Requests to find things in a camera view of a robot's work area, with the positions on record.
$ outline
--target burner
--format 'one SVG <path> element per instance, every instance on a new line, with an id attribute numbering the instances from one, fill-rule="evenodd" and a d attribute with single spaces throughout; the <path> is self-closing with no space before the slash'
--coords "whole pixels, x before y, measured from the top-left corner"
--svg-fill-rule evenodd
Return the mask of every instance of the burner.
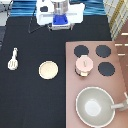
<path id="1" fill-rule="evenodd" d="M 109 62 L 100 63 L 98 70 L 103 76 L 112 76 L 115 72 L 114 66 Z"/>
<path id="2" fill-rule="evenodd" d="M 111 49 L 106 45 L 99 45 L 96 48 L 96 54 L 102 58 L 106 58 L 111 54 Z"/>
<path id="3" fill-rule="evenodd" d="M 86 46 L 84 45 L 78 45 L 77 47 L 75 47 L 74 49 L 74 54 L 77 57 L 81 57 L 81 55 L 88 55 L 89 50 Z"/>

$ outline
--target utensil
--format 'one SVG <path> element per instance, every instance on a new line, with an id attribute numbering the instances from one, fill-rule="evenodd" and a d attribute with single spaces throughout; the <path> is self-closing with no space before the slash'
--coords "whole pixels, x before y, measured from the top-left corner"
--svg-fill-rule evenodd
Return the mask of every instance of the utensil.
<path id="1" fill-rule="evenodd" d="M 18 49 L 14 48 L 12 59 L 8 62 L 8 68 L 10 70 L 15 70 L 18 67 L 18 61 L 16 60 L 17 51 L 18 51 Z"/>

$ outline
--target black surface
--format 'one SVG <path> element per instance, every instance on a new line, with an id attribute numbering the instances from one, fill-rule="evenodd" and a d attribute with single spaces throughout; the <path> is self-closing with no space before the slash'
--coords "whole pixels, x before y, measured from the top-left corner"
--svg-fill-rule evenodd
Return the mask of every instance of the black surface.
<path id="1" fill-rule="evenodd" d="M 84 45 L 79 45 L 79 46 L 75 47 L 75 49 L 74 49 L 74 54 L 77 57 L 81 57 L 81 55 L 88 55 L 88 53 L 89 53 L 89 50 Z"/>
<path id="2" fill-rule="evenodd" d="M 106 58 L 111 55 L 111 49 L 106 45 L 99 45 L 96 48 L 96 54 L 102 58 Z"/>
<path id="3" fill-rule="evenodd" d="M 103 76 L 112 76 L 115 72 L 114 66 L 109 62 L 102 62 L 98 66 L 100 74 Z"/>
<path id="4" fill-rule="evenodd" d="M 0 128 L 66 128 L 65 43 L 110 41 L 107 16 L 85 16 L 72 31 L 42 28 L 33 34 L 27 31 L 29 20 L 13 17 L 7 21 L 0 51 Z M 18 48 L 19 67 L 10 71 L 7 63 L 14 47 Z M 59 67 L 52 80 L 44 80 L 38 73 L 47 60 Z"/>

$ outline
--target beige plate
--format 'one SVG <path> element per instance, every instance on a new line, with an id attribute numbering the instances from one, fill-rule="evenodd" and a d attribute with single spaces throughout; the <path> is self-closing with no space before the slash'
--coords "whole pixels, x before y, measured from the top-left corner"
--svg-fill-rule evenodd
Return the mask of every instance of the beige plate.
<path id="1" fill-rule="evenodd" d="M 46 61 L 39 67 L 39 74 L 44 79 L 52 79 L 58 73 L 58 66 L 52 61 Z"/>

